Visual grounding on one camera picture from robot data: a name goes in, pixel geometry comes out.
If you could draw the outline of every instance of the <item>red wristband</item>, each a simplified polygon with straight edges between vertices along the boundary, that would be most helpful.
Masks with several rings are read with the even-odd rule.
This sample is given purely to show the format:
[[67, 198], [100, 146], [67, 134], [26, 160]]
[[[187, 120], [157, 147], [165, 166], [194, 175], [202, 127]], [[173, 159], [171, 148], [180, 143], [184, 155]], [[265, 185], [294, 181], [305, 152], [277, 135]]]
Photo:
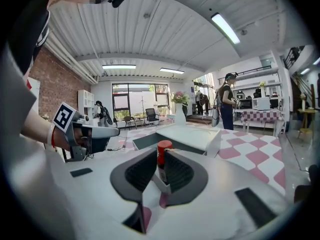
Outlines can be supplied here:
[[53, 129], [52, 137], [51, 137], [51, 146], [54, 147], [54, 148], [56, 147], [55, 140], [54, 140], [55, 129], [56, 128]]

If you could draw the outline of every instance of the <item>wooden stool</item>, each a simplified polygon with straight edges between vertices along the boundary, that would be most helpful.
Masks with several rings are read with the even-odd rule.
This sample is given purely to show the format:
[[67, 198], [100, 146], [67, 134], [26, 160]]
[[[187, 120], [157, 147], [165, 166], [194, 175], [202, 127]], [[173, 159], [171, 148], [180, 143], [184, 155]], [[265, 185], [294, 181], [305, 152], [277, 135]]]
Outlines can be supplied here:
[[316, 111], [313, 108], [306, 108], [304, 111], [300, 108], [298, 109], [299, 113], [303, 114], [303, 121], [302, 121], [302, 128], [299, 130], [298, 138], [301, 133], [304, 133], [306, 135], [307, 133], [312, 132], [312, 140], [314, 139], [314, 132], [315, 132], [315, 119], [313, 118], [313, 130], [310, 130], [307, 128], [308, 124], [308, 114], [316, 114]]

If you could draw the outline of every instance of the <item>fluorescent light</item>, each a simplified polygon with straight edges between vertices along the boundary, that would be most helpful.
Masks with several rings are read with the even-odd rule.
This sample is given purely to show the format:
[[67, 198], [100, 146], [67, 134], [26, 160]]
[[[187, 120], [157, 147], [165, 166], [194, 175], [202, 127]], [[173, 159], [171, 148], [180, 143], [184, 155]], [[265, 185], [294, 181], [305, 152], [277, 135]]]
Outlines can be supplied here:
[[136, 65], [102, 65], [104, 70], [135, 70]]
[[240, 43], [239, 38], [229, 24], [219, 13], [216, 13], [211, 17], [213, 22], [219, 26], [219, 28], [231, 39], [231, 41], [236, 45]]
[[313, 63], [313, 65], [317, 65], [320, 62], [320, 57]]
[[184, 73], [184, 71], [175, 70], [175, 69], [169, 69], [169, 68], [163, 68], [163, 67], [160, 69], [160, 71], [177, 73], [177, 74], [183, 74]]
[[306, 68], [304, 71], [302, 71], [300, 74], [304, 75], [305, 73], [307, 73], [310, 70], [310, 68]]

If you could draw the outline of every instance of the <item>cabinet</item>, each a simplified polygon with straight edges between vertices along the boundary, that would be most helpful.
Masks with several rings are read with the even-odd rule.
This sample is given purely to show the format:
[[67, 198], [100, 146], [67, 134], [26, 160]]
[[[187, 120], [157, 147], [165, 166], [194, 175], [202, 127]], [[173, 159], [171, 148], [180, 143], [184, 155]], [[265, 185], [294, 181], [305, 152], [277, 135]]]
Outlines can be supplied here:
[[89, 119], [93, 119], [95, 114], [95, 96], [87, 90], [78, 90], [78, 111], [82, 115], [86, 115]]

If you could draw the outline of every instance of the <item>white ceiling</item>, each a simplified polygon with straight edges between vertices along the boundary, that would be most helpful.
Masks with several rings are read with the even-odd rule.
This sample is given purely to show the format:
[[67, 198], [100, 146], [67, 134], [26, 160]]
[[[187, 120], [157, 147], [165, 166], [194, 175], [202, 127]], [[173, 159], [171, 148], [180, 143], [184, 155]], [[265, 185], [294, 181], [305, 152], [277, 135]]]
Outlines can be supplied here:
[[[102, 65], [134, 64], [136, 70], [105, 74], [191, 80], [271, 46], [310, 42], [283, 0], [125, 0], [118, 9], [62, 1], [50, 10], [52, 33], [92, 76], [104, 74]], [[213, 25], [218, 12], [236, 30], [239, 44]], [[173, 76], [162, 67], [185, 74]]]

